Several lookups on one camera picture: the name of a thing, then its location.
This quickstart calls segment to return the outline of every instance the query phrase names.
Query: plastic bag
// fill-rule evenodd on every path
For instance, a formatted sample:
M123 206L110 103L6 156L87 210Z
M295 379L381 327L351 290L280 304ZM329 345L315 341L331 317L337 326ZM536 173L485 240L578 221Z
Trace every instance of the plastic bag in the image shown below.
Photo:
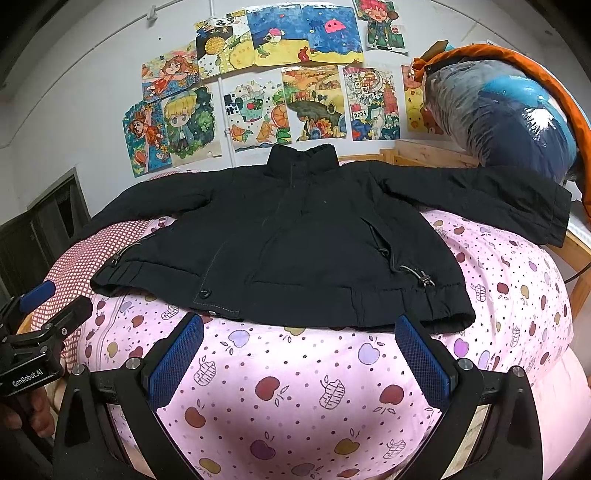
M523 72L499 60L462 61L429 74L426 105L484 166L535 170L562 183L577 147L564 112Z

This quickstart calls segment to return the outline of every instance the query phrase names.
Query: jacket pocket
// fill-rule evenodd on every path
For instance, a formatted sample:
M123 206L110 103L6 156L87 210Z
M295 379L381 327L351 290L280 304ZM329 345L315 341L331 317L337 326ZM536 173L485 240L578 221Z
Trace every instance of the jacket pocket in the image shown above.
M366 218L361 217L361 219L367 224L369 227L369 231L374 239L374 243L378 252L380 252L385 258L388 259L390 267L394 267L394 255L392 252L392 245L385 239L385 237L380 233L379 229L376 226L367 220Z

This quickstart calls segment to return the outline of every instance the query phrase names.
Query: children's drawing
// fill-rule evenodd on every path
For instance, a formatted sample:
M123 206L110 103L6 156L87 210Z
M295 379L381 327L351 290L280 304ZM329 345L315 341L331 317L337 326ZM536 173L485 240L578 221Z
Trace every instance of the children's drawing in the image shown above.
M135 177L171 165L160 103L131 107L123 117L123 130Z
M195 42L142 65L142 91L153 102L186 90L200 80Z
M337 5L305 5L304 22L310 42L310 60L324 63L363 61L355 12Z
M400 138L392 72L345 67L353 141Z
M404 82L404 103L406 105L408 130L411 132L443 135L443 130L433 118L433 114L425 106L425 91L420 82L414 79L414 70L402 65L402 81Z
M222 154L216 135L212 94L195 87L162 100L168 151L173 165L184 165Z
M310 60L308 28L301 5L252 8L246 16L256 49L256 65L288 65Z
M404 27L395 23L399 15L394 3L355 0L355 5L358 17L368 21L368 47L399 53L408 51L404 41Z
M197 58L202 78L244 69L255 63L246 11L195 24Z
M287 106L304 122L297 141L345 137L345 100L338 67L291 67L281 72Z
M291 142L283 84L276 72L248 83L224 79L224 104L238 152Z

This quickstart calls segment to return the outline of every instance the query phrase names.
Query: anime girl drawing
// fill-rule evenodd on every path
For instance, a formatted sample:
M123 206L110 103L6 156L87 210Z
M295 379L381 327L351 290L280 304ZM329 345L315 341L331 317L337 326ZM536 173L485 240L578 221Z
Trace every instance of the anime girl drawing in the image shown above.
M125 114L123 127L134 176L171 164L159 103L134 105Z
M144 100L153 102L186 90L200 80L195 42L160 55L142 66Z

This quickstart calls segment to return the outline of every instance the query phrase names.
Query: finger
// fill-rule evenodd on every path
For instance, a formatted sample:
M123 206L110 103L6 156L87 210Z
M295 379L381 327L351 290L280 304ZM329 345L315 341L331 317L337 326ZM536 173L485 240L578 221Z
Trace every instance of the finger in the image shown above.
M7 429L18 430L22 427L22 420L18 416L17 412L4 404L0 404L0 417L2 418L2 423Z
M49 411L35 413L31 418L31 427L42 438L53 435L55 423L51 413Z
M47 398L47 391L45 387L40 387L33 390L29 395L31 405L35 411L43 411L46 406L49 406L49 399Z

